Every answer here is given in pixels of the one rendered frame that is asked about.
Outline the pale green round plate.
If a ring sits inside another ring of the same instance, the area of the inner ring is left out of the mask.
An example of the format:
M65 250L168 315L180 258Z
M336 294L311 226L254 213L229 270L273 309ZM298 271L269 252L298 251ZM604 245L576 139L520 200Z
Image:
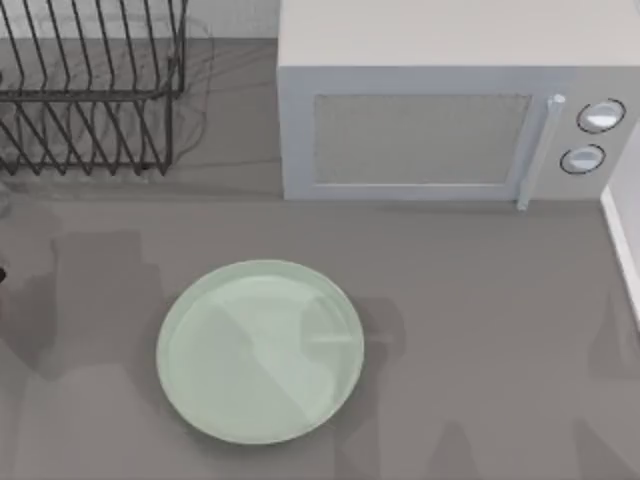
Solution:
M188 286L159 329L155 366L177 414L239 445L302 437L353 393L360 316L325 275L274 259L219 267Z

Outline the microwave oven door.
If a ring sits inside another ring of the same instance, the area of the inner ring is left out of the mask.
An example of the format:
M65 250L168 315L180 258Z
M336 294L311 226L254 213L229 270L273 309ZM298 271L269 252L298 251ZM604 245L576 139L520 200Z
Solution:
M512 201L546 91L518 69L280 67L289 200Z

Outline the large microwave knob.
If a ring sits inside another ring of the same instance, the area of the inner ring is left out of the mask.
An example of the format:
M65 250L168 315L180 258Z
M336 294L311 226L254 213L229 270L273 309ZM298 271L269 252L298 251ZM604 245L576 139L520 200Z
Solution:
M585 105L577 116L577 126L588 134L601 134L614 129L625 117L626 108L616 99Z

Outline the pale microwave oven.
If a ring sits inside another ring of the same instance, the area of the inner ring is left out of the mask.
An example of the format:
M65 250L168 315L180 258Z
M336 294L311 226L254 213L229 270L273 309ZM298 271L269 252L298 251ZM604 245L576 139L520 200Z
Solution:
M640 0L282 0L280 67L518 69L546 100L566 105L530 201L598 199L640 121ZM626 108L612 130L588 134L590 103ZM589 144L606 152L586 175L559 161Z

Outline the small microwave knob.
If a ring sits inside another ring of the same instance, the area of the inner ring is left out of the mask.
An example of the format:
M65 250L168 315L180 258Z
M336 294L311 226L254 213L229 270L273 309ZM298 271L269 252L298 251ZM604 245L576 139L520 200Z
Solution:
M605 159L606 152L600 146L589 144L567 150L560 158L559 165L569 175L586 175L596 171Z

